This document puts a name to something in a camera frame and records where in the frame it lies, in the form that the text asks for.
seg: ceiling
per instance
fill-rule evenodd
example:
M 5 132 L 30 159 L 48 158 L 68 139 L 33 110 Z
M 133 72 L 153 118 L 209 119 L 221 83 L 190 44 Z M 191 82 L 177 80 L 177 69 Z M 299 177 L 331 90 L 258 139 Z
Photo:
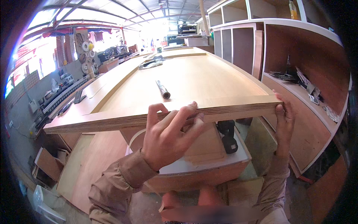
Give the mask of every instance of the ceiling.
M 219 0 L 203 0 L 207 10 Z M 201 18 L 198 0 L 47 0 L 28 27 L 23 41 L 42 31 L 69 26 L 141 30 L 156 19 L 195 22 Z

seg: white tape roll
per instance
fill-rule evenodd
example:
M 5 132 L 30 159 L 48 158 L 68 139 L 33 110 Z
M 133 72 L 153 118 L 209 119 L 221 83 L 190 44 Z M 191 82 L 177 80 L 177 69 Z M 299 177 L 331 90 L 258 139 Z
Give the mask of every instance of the white tape roll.
M 89 46 L 89 43 L 85 41 L 85 42 L 82 44 L 82 49 L 87 52 L 87 51 L 89 50 L 88 46 Z
M 94 51 L 90 51 L 89 54 L 90 54 L 89 56 L 90 56 L 91 58 L 94 58 L 94 57 L 95 57 L 95 52 L 94 52 Z

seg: sleeve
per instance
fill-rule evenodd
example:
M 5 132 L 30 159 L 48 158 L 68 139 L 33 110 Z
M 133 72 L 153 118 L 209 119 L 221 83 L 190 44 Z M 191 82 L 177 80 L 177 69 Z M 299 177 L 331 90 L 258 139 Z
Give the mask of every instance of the sleeve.
M 131 223 L 126 215 L 131 194 L 157 174 L 144 161 L 140 150 L 112 163 L 88 193 L 92 223 Z
M 285 203 L 286 178 L 290 175 L 288 163 L 288 157 L 273 156 L 271 167 L 264 177 L 257 203 L 253 206 L 253 208 L 258 208 L 266 214 L 271 214 L 277 209 L 282 210 L 281 212 L 275 211 L 276 214 L 283 214 L 284 216 L 277 217 L 277 219 L 285 219 L 286 221 L 287 218 L 283 212 L 283 207 Z

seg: hand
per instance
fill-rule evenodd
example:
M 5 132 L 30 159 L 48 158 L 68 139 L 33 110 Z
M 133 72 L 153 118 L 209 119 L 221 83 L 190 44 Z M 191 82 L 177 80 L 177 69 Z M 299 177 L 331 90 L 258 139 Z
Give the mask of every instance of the hand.
M 193 101 L 179 111 L 173 110 L 159 121 L 157 112 L 168 113 L 168 110 L 163 104 L 149 106 L 141 154 L 153 170 L 158 171 L 163 166 L 181 158 L 200 135 L 204 128 L 203 113 L 199 113 L 194 118 L 193 126 L 186 133 L 180 131 L 188 116 L 192 115 L 197 108 L 198 104 Z
M 277 156 L 289 156 L 290 141 L 292 137 L 293 127 L 295 124 L 295 114 L 292 110 L 290 101 L 285 100 L 283 96 L 275 90 L 277 99 L 284 102 L 276 106 L 275 114 L 277 117 L 276 140 L 277 140 Z

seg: plastic chair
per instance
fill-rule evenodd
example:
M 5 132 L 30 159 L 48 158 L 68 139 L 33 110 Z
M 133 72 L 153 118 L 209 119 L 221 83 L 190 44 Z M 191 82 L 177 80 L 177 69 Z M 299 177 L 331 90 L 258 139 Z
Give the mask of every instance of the plastic chair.
M 66 217 L 52 209 L 59 208 L 64 205 L 64 201 L 57 195 L 46 190 L 40 185 L 37 185 L 34 191 L 33 200 L 36 211 L 43 214 L 48 220 L 56 224 L 64 223 L 66 221 Z

